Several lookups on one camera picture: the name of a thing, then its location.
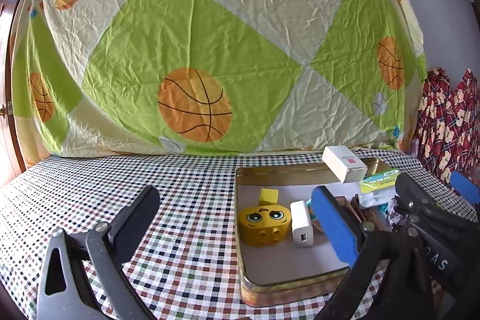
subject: screw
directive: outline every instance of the screw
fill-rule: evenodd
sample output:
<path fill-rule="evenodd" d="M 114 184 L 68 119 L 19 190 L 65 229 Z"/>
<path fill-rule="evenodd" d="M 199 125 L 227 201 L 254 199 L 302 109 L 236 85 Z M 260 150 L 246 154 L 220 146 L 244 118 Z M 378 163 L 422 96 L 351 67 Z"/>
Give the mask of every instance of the screw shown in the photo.
<path fill-rule="evenodd" d="M 420 221 L 419 217 L 416 214 L 411 214 L 409 219 L 412 223 L 418 223 Z"/>
<path fill-rule="evenodd" d="M 412 238 L 416 238 L 419 234 L 419 232 L 412 226 L 406 231 L 408 232 L 409 236 L 411 236 Z"/>
<path fill-rule="evenodd" d="M 95 226 L 97 232 L 105 232 L 109 228 L 109 223 L 102 221 Z"/>
<path fill-rule="evenodd" d="M 54 238 L 59 238 L 59 237 L 62 236 L 62 235 L 63 235 L 63 229 L 62 229 L 62 228 L 56 228 L 56 229 L 54 229 L 53 232 L 52 232 L 52 236 L 53 236 Z"/>
<path fill-rule="evenodd" d="M 364 231 L 366 232 L 371 232 L 371 231 L 374 231 L 375 230 L 375 224 L 373 224 L 372 222 L 370 221 L 364 221 L 362 224 L 361 224 L 361 227 Z"/>

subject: yellow toy block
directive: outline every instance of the yellow toy block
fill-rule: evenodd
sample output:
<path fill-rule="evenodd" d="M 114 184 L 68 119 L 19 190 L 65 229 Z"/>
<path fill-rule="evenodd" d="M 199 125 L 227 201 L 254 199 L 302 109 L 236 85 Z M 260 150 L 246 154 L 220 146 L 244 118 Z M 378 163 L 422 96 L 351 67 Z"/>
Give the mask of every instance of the yellow toy block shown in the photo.
<path fill-rule="evenodd" d="M 247 246 L 276 244 L 290 231 L 292 215 L 281 205 L 254 206 L 238 214 L 240 239 Z"/>
<path fill-rule="evenodd" d="M 260 197 L 258 198 L 258 206 L 277 205 L 278 204 L 278 190 L 262 189 Z"/>

